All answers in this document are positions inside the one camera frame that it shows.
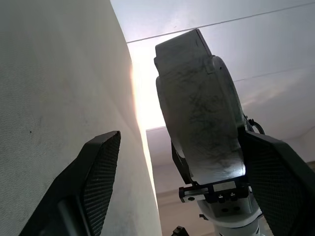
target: ceiling seam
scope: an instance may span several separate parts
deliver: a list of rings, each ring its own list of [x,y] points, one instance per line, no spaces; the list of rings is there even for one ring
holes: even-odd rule
[[[208,27],[208,26],[215,26],[215,25],[219,25],[219,24],[224,24],[224,23],[229,23],[229,22],[233,22],[233,21],[243,20],[243,19],[252,18],[252,17],[256,17],[256,16],[261,16],[261,15],[266,15],[266,14],[275,13],[275,12],[279,12],[279,11],[290,10],[290,9],[294,9],[294,8],[298,8],[298,7],[312,5],[314,3],[315,3],[315,1],[312,1],[312,2],[305,3],[305,4],[285,7],[285,8],[277,9],[277,10],[273,10],[273,11],[262,12],[262,13],[253,14],[253,15],[250,15],[250,16],[244,16],[244,17],[240,17],[240,18],[235,18],[235,19],[232,19],[232,20],[216,22],[216,23],[207,24],[207,25],[198,26],[198,27],[193,27],[193,28],[189,28],[189,29],[182,29],[182,30],[178,30],[178,31],[170,32],[170,33],[159,34],[159,35],[156,35],[156,36],[146,37],[146,38],[142,38],[142,39],[136,39],[136,40],[127,42],[127,44],[135,43],[135,42],[139,42],[139,41],[143,41],[143,40],[147,40],[147,39],[152,39],[152,38],[158,38],[158,37],[162,37],[162,36],[166,36],[166,35],[170,35],[170,34],[174,34],[174,33],[181,33],[181,32],[193,30],[193,29],[196,29],[196,28],[200,29],[200,28],[205,28],[205,27]]]
[[[293,136],[293,137],[290,137],[290,138],[288,138],[288,139],[280,139],[281,141],[286,141],[286,140],[292,140],[292,139],[300,139],[300,138],[302,138],[304,135],[307,135],[312,129],[314,129],[315,128],[315,125],[314,126],[312,126],[311,128],[309,128],[307,131],[305,131],[304,133],[302,133],[302,134],[299,134],[299,135],[297,135],[297,136]]]
[[[268,76],[268,75],[279,74],[279,73],[282,73],[282,72],[290,72],[290,71],[294,71],[294,70],[301,70],[301,69],[305,69],[305,68],[309,68],[309,67],[314,68],[314,66],[315,66],[315,64],[311,64],[311,65],[296,67],[296,68],[288,69],[288,70],[281,70],[281,71],[276,71],[276,72],[270,72],[270,73],[266,73],[266,74],[262,74],[262,75],[256,75],[256,76],[252,76],[252,77],[247,77],[247,78],[240,79],[240,80],[233,80],[233,82],[235,83],[235,82],[239,82],[239,81],[243,81],[243,80],[255,79],[255,78],[264,77],[264,76]]]

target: textured rubber pad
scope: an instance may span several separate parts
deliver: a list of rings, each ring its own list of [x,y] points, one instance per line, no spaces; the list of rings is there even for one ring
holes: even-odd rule
[[[255,199],[274,236],[315,235],[315,174],[286,143],[269,136],[240,137]]]
[[[82,205],[93,236],[99,236],[113,192],[120,137],[100,148],[83,189]]]

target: robotic arm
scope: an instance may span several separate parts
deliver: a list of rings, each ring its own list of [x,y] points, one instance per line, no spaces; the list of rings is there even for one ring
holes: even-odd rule
[[[247,119],[223,60],[201,32],[159,44],[156,54],[173,161],[191,184],[179,188],[181,201],[197,201],[218,236],[260,235],[263,214],[274,236],[315,235],[315,174],[289,145]]]

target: white wall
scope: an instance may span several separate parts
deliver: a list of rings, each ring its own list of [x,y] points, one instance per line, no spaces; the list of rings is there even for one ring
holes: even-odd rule
[[[179,187],[186,187],[174,163],[162,166],[153,166],[154,184],[156,193],[172,191]]]
[[[103,235],[161,235],[135,118],[127,45],[109,0],[0,7],[0,235],[19,234],[83,144],[122,133]]]

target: ceiling panel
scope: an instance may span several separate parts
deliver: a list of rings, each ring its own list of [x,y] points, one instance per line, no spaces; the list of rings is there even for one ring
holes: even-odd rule
[[[126,41],[281,10],[314,0],[111,0]]]
[[[201,28],[234,81],[315,64],[315,4]]]
[[[172,164],[171,138],[166,127],[147,130],[152,166]]]
[[[315,65],[314,12],[315,4],[312,4],[205,27],[201,29],[201,32],[212,53],[223,58],[233,80],[244,80],[243,83],[239,83],[244,88],[261,83],[266,86],[266,90],[270,90],[273,84],[277,84],[276,80],[280,81],[282,87],[287,87],[291,79],[294,81],[300,79],[303,84],[312,86],[311,81],[305,81],[304,77],[292,78],[292,74],[295,70],[308,71]],[[139,116],[146,129],[165,125],[155,85],[158,76],[153,61],[155,46],[181,33],[128,44],[134,68]],[[282,78],[279,72],[283,72],[287,77]],[[242,102],[246,103],[247,100],[243,97],[248,96],[247,91],[239,87],[240,85],[237,85],[239,95]],[[291,91],[285,90],[282,94],[284,93],[287,95],[282,98],[290,100]],[[297,106],[296,103],[293,103],[283,110],[294,111],[295,106]],[[296,111],[303,113],[301,109],[306,108],[298,105]],[[260,118],[262,114],[255,109],[255,106],[252,106],[248,111],[253,115],[259,114],[257,118]],[[275,111],[275,116],[281,116],[281,114]],[[294,132],[290,134],[288,132],[283,137],[288,138],[289,135],[294,135]]]

